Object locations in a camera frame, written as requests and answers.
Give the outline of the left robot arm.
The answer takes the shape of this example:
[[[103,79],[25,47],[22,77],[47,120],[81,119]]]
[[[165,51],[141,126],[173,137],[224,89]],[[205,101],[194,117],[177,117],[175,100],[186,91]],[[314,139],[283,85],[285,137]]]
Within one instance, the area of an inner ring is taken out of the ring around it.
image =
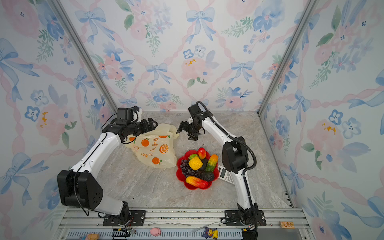
[[[159,124],[149,118],[141,121],[113,120],[102,130],[100,138],[87,154],[70,170],[62,170],[57,176],[61,203],[67,207],[103,214],[118,225],[132,221],[129,204],[108,196],[97,181],[97,176],[111,153],[127,142],[130,135],[137,137],[156,129]]]

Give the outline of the yellow plastic bag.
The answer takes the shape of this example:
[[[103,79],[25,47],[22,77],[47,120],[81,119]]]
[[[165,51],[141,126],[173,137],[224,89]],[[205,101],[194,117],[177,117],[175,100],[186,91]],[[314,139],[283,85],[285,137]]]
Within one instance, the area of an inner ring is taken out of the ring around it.
[[[151,132],[137,137],[128,136],[127,145],[137,159],[146,166],[156,169],[173,168],[177,165],[174,140],[178,138],[177,129],[173,125],[159,124]]]

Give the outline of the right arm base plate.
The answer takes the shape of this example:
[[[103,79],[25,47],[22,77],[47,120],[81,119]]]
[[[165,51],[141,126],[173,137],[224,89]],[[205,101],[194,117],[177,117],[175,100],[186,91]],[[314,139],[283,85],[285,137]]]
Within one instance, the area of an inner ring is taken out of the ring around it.
[[[225,216],[221,219],[221,223],[227,227],[265,227],[267,225],[266,217],[262,210],[252,209],[241,210],[225,210]]]

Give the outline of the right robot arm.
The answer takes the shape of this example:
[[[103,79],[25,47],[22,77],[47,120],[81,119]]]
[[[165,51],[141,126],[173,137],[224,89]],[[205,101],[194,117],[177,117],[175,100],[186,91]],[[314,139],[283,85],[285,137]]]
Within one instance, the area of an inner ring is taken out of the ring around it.
[[[234,179],[241,223],[245,226],[261,226],[263,217],[253,198],[248,178],[248,171],[257,165],[256,155],[244,138],[236,137],[226,130],[203,102],[196,102],[188,111],[191,117],[180,123],[177,132],[185,131],[189,140],[196,141],[200,130],[203,130],[222,144],[222,164]]]

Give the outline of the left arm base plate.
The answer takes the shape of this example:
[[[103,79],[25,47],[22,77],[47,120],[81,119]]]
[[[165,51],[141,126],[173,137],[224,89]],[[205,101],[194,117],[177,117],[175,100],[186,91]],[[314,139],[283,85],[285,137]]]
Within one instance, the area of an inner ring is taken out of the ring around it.
[[[103,217],[104,227],[131,226],[142,227],[146,218],[145,210],[128,210],[123,211],[119,216],[106,215]]]

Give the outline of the red flower-shaped bowl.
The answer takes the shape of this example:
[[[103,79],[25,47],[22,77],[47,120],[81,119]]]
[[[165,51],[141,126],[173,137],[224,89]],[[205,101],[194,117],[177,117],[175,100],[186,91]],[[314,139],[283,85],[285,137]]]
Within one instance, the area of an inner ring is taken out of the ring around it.
[[[182,170],[181,170],[181,161],[182,160],[188,160],[189,161],[189,156],[192,155],[192,154],[197,154],[198,155],[198,150],[189,150],[189,151],[187,151],[185,153],[185,155],[183,157],[178,159],[178,161],[177,161],[178,170],[177,170],[176,176],[177,176],[179,181],[184,183],[184,185],[185,185],[185,187],[187,189],[189,189],[189,190],[196,190],[196,189],[199,189],[199,188],[193,187],[193,186],[191,186],[191,185],[186,183],[186,177],[183,175]],[[202,160],[202,162],[203,162],[203,166],[202,166],[203,170],[199,169],[198,170],[199,172],[204,172],[205,171],[206,166],[207,166],[207,162],[208,162],[210,157],[211,157],[211,155],[207,152],[206,159]],[[217,163],[217,166],[216,166],[215,170],[213,171],[213,173],[215,174],[215,180],[217,180],[219,178],[218,163]],[[213,181],[210,182],[210,185],[206,189],[200,189],[200,190],[207,190],[207,189],[209,189],[212,186],[212,183],[213,183]]]

